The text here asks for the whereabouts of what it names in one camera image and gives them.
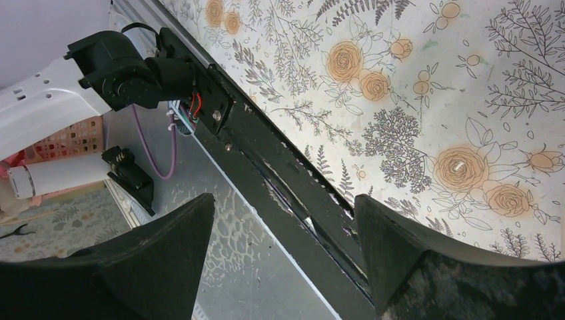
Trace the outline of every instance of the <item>floral wallpaper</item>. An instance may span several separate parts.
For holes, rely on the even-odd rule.
[[[108,241],[130,230],[107,189],[69,201],[42,205],[18,215],[26,220],[0,225],[0,237],[27,223],[27,235],[0,239],[0,261],[20,262],[47,257],[68,257],[74,252]]]
[[[563,1],[162,1],[348,201],[560,259]]]

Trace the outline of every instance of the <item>white cylinder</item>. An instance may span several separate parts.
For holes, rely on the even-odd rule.
[[[101,153],[35,163],[8,169],[16,198],[26,199],[108,178],[110,166]]]

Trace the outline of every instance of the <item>pink basket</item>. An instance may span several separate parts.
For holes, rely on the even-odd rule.
[[[102,152],[102,117],[77,122],[33,146],[44,161]]]

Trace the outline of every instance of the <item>red wire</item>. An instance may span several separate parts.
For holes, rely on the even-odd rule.
[[[193,93],[193,102],[191,103],[191,108],[189,109],[189,118],[190,118],[190,116],[192,115],[192,112],[193,112],[194,98],[195,98],[195,96],[194,96],[194,93]]]
[[[197,93],[196,96],[198,97],[198,108],[194,112],[194,115],[193,115],[194,118],[196,118],[198,116],[198,112],[200,111],[200,108],[202,107],[202,97],[200,96],[200,93]]]

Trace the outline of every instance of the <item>screw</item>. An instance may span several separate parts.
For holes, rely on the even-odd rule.
[[[214,111],[214,113],[212,114],[212,119],[220,121],[220,119],[222,119],[222,114],[220,113],[220,111]]]

